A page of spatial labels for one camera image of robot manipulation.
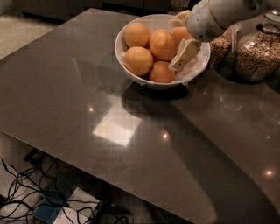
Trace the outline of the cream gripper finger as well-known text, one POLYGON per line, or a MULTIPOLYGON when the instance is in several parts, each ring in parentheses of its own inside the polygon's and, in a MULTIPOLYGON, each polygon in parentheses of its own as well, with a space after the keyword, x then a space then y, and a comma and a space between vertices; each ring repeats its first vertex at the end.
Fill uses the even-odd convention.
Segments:
POLYGON ((182 38, 176 56, 171 60, 168 68, 171 71, 182 70, 200 52, 202 43, 194 38, 188 40, 182 38))
POLYGON ((188 16, 189 16, 190 11, 189 10, 184 10, 176 14, 171 18, 169 21, 169 24, 172 27, 180 27, 180 26, 186 26, 188 16))

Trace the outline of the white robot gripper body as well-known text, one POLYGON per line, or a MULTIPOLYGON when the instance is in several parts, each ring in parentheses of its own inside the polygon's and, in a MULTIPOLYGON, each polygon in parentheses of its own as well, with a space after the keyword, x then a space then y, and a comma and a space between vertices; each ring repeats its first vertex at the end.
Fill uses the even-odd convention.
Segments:
POLYGON ((200 0, 193 6, 186 22, 187 30, 201 42, 211 42, 222 34, 210 10, 210 0, 200 0))

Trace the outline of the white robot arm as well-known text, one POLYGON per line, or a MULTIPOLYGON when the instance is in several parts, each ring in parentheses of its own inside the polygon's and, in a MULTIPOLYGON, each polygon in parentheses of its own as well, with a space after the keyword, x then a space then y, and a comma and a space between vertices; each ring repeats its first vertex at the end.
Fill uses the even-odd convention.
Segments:
POLYGON ((173 27, 185 26, 192 38, 180 41, 169 69, 183 69, 199 53, 202 42, 213 41, 229 26, 279 8, 280 0, 200 0, 170 20, 173 27))

